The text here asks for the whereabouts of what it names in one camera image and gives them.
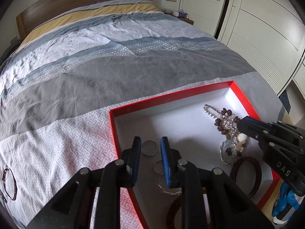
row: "bed sheet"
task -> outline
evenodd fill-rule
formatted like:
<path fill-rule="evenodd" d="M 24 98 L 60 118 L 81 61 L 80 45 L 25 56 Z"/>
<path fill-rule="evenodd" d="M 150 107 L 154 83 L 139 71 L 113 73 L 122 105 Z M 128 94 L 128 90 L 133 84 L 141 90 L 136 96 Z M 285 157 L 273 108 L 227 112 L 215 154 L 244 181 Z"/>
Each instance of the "bed sheet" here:
<path fill-rule="evenodd" d="M 0 166 L 12 169 L 18 187 L 5 208 L 25 227 L 79 169 L 115 160 L 110 109 L 228 80 L 263 121 L 283 117 L 246 60 L 151 1 L 98 3 L 40 25 L 0 75 Z M 142 229 L 125 189 L 121 227 Z"/>

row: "robotic hand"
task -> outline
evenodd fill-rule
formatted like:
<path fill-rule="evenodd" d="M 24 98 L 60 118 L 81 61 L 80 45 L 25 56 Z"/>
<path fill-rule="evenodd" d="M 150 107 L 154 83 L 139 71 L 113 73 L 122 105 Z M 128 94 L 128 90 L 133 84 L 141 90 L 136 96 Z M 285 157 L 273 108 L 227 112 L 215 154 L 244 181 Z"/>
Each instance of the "robotic hand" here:
<path fill-rule="evenodd" d="M 245 117 L 238 130 L 259 141 L 263 160 L 298 195 L 305 195 L 305 131 L 278 121 L 264 123 Z M 89 228 L 95 190 L 100 187 L 94 228 L 120 228 L 120 187 L 132 188 L 137 180 L 141 139 L 105 168 L 82 168 L 42 208 L 29 223 L 29 229 Z M 167 137 L 161 139 L 166 184 L 182 188 L 182 229 L 207 228 L 202 187 L 205 187 L 212 228 L 273 229 L 272 223 L 220 168 L 199 169 L 171 149 Z M 302 202 L 284 228 L 304 228 L 305 202 Z"/>
<path fill-rule="evenodd" d="M 284 122 L 264 123 L 244 117 L 240 132 L 258 140 L 263 160 L 298 196 L 305 195 L 305 130 Z"/>

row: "metal ring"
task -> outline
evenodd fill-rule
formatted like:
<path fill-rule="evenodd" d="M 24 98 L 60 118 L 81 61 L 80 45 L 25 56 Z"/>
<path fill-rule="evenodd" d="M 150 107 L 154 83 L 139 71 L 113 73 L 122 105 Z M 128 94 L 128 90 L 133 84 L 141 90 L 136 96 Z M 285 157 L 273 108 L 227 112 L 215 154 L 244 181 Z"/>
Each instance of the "metal ring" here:
<path fill-rule="evenodd" d="M 5 185 L 5 176 L 6 176 L 6 171 L 9 170 L 12 174 L 13 177 L 13 184 L 14 184 L 14 196 L 10 197 L 10 195 L 8 194 L 7 190 L 6 190 L 6 185 Z M 14 201 L 16 199 L 17 196 L 17 185 L 16 185 L 16 179 L 14 177 L 13 171 L 9 168 L 6 167 L 4 168 L 3 172 L 2 172 L 2 176 L 1 176 L 1 180 L 3 181 L 3 187 L 4 187 L 4 191 L 7 194 L 7 196 L 9 197 L 9 199 L 11 199 L 12 201 Z"/>
<path fill-rule="evenodd" d="M 162 164 L 163 164 L 163 161 L 162 161 L 162 159 L 160 159 L 160 160 L 158 160 L 157 162 L 155 162 L 155 164 L 153 165 L 153 170 L 158 174 L 158 175 L 164 175 L 164 172 L 163 172 L 163 169 L 162 169 L 162 172 L 161 173 L 158 173 L 157 171 L 156 171 L 156 164 L 158 163 L 158 162 L 162 162 Z"/>
<path fill-rule="evenodd" d="M 182 193 L 182 191 L 178 191 L 176 193 L 167 192 L 162 186 L 161 186 L 161 175 L 159 176 L 158 186 L 160 189 L 162 189 L 162 192 L 168 195 L 179 195 Z"/>
<path fill-rule="evenodd" d="M 144 152 L 143 152 L 143 144 L 145 143 L 145 142 L 153 142 L 154 143 L 154 145 L 155 145 L 155 147 L 156 147 L 156 149 L 155 149 L 155 152 L 153 153 L 153 154 L 145 154 Z M 141 152 L 145 155 L 145 156 L 148 156 L 148 157 L 151 157 L 151 156 L 153 156 L 153 155 L 155 155 L 156 154 L 156 152 L 157 152 L 157 150 L 158 150 L 158 146 L 157 146 L 157 144 L 154 142 L 154 141 L 152 141 L 152 140 L 146 140 L 146 141 L 144 141 L 143 143 L 142 143 L 142 147 L 141 147 Z"/>

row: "screw head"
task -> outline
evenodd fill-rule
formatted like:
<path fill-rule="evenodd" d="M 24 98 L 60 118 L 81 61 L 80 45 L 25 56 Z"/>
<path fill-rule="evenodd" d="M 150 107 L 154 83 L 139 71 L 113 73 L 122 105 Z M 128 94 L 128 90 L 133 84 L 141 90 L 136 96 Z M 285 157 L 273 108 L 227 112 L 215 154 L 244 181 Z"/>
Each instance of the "screw head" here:
<path fill-rule="evenodd" d="M 89 173 L 89 169 L 88 168 L 81 168 L 79 172 L 80 172 L 81 175 L 86 175 L 86 174 Z"/>
<path fill-rule="evenodd" d="M 125 162 L 122 159 L 117 159 L 114 163 L 115 165 L 123 165 Z"/>
<path fill-rule="evenodd" d="M 215 174 L 215 175 L 221 175 L 222 174 L 222 169 L 220 169 L 220 168 L 214 168 L 213 169 L 213 173 Z"/>
<path fill-rule="evenodd" d="M 179 159 L 178 160 L 178 164 L 179 165 L 186 165 L 188 162 L 185 160 L 185 159 L 183 159 L 183 158 L 181 158 L 181 159 Z"/>

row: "silver ring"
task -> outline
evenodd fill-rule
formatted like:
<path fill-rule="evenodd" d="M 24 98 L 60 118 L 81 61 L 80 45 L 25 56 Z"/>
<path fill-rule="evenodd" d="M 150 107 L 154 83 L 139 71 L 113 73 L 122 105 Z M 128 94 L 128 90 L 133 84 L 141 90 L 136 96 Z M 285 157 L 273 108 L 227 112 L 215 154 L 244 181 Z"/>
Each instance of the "silver ring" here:
<path fill-rule="evenodd" d="M 144 144 L 145 142 L 149 142 L 149 141 L 150 141 L 150 142 L 153 142 L 154 145 L 155 145 L 155 147 L 156 147 L 156 149 L 155 149 L 155 151 L 154 151 L 153 154 L 145 154 L 145 153 L 143 152 L 143 148 L 142 148 L 143 144 Z M 148 156 L 148 157 L 151 157 L 151 156 L 155 155 L 156 152 L 157 152 L 157 150 L 158 150 L 157 144 L 156 144 L 154 141 L 152 141 L 152 140 L 146 140 L 146 141 L 144 141 L 144 142 L 142 143 L 142 146 L 141 146 L 141 152 L 142 152 L 145 156 Z"/>
<path fill-rule="evenodd" d="M 156 171 L 156 164 L 159 163 L 160 161 L 162 162 L 162 165 L 163 165 L 163 161 L 162 161 L 162 159 L 160 159 L 160 160 L 158 160 L 157 162 L 155 162 L 155 164 L 153 165 L 153 170 L 154 170 L 158 175 L 164 175 L 163 169 L 161 170 L 160 173 L 158 173 L 158 172 Z"/>
<path fill-rule="evenodd" d="M 10 197 L 10 195 L 8 194 L 7 190 L 6 190 L 6 185 L 5 185 L 5 176 L 6 176 L 6 171 L 9 170 L 12 174 L 13 177 L 13 184 L 14 184 L 14 196 Z M 17 196 L 17 185 L 16 185 L 16 179 L 14 177 L 13 171 L 9 168 L 6 167 L 4 168 L 3 172 L 2 172 L 2 176 L 1 176 L 1 180 L 3 181 L 3 187 L 4 187 L 4 191 L 7 194 L 7 196 L 9 197 L 9 199 L 11 199 L 12 201 L 14 201 L 16 199 Z"/>

